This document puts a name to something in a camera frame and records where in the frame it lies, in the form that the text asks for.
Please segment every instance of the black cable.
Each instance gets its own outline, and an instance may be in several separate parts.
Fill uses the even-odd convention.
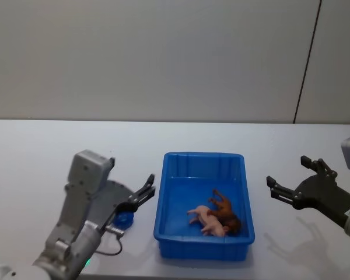
[[[96,250],[96,252],[95,253],[97,253],[97,254],[101,254],[101,255],[104,255],[104,256],[116,256],[116,255],[119,255],[120,253],[122,253],[122,250],[123,250],[123,246],[122,246],[122,242],[121,242],[121,240],[119,240],[119,239],[117,239],[117,241],[118,241],[118,243],[119,243],[119,247],[120,247],[120,249],[119,249],[119,251],[117,251],[116,253],[107,253],[107,252],[102,252],[102,251],[99,251],[99,250]]]
[[[299,108],[299,102],[301,101],[301,96],[302,96],[302,92],[303,92],[303,86],[305,85],[305,79],[306,79],[306,74],[307,74],[307,68],[309,67],[309,61],[310,61],[310,56],[311,56],[311,50],[313,49],[313,43],[314,43],[315,32],[316,32],[316,27],[317,27],[317,21],[319,20],[321,2],[322,2],[322,0],[319,0],[319,6],[318,6],[318,8],[317,8],[316,19],[315,19],[315,24],[314,24],[314,29],[313,29],[313,35],[312,35],[312,37],[311,37],[310,49],[309,49],[309,53],[308,53],[308,55],[307,55],[307,61],[306,61],[306,66],[305,66],[305,68],[304,68],[304,73],[303,73],[301,88],[300,88],[300,90],[299,90],[299,96],[298,96],[297,107],[296,107],[296,111],[295,111],[295,113],[294,113],[294,119],[293,119],[293,123],[294,123],[294,124],[296,123],[297,113],[298,113],[298,108]]]

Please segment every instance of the blue tray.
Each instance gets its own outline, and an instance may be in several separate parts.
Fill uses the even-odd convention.
[[[242,227],[237,236],[203,236],[201,224],[189,225],[187,211],[208,202],[216,188],[231,200]],[[165,258],[244,261],[254,242],[244,157],[231,153],[167,153],[154,228]]]

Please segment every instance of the white table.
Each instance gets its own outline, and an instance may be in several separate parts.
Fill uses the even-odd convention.
[[[247,261],[164,260],[153,238],[156,196],[135,215],[116,257],[94,255],[83,273],[115,277],[212,279],[350,279],[350,238],[313,209],[270,198],[265,178],[295,188],[311,174],[300,156],[324,158],[350,192],[340,143],[350,125],[194,124],[0,120],[0,263],[31,264],[60,214],[76,152],[114,156],[111,177],[133,190],[148,174],[160,184],[169,151],[240,153],[245,157],[255,242]],[[277,243],[282,250],[274,246]],[[116,249],[105,237],[104,250]]]

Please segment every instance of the toy pig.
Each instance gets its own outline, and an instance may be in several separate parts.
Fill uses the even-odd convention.
[[[204,235],[225,236],[229,228],[223,227],[215,216],[208,215],[209,210],[210,208],[203,205],[200,205],[196,209],[189,210],[187,215],[191,213],[197,214],[197,216],[191,219],[189,223],[194,223],[199,220],[204,225],[204,228],[201,229],[201,232]]]

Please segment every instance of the plastic animal toy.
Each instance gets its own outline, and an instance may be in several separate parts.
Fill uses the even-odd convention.
[[[189,223],[194,223],[196,221],[200,221],[204,227],[201,229],[201,232],[204,235],[214,235],[214,236],[220,236],[223,237],[226,235],[226,231],[229,229],[226,227],[223,227],[220,221],[213,216],[213,215],[208,215],[208,211],[210,208],[207,206],[200,205],[196,209],[189,210],[187,212],[187,215],[189,214],[197,214],[196,217],[191,219]]]
[[[241,229],[240,219],[233,213],[231,202],[222,195],[218,190],[213,190],[213,194],[219,196],[221,201],[216,200],[215,198],[210,198],[209,202],[212,202],[218,207],[217,211],[209,210],[207,215],[212,215],[217,217],[218,221],[227,228],[227,232],[230,232],[234,235],[238,234]]]

